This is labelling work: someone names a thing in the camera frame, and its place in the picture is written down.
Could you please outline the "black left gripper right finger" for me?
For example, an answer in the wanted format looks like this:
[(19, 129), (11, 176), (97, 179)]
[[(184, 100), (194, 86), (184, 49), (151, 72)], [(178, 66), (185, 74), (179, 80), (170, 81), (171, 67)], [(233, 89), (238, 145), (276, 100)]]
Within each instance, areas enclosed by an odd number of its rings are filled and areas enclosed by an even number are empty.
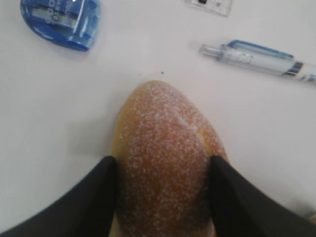
[(208, 169), (211, 217), (219, 237), (314, 237), (316, 226), (278, 204), (220, 156)]

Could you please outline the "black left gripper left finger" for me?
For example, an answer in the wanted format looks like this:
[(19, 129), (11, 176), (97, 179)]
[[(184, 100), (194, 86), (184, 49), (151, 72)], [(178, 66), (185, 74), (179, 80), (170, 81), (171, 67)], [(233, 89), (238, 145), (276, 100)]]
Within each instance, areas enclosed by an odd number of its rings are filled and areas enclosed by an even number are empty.
[(117, 163), (104, 157), (71, 190), (2, 237), (108, 237), (114, 218)]

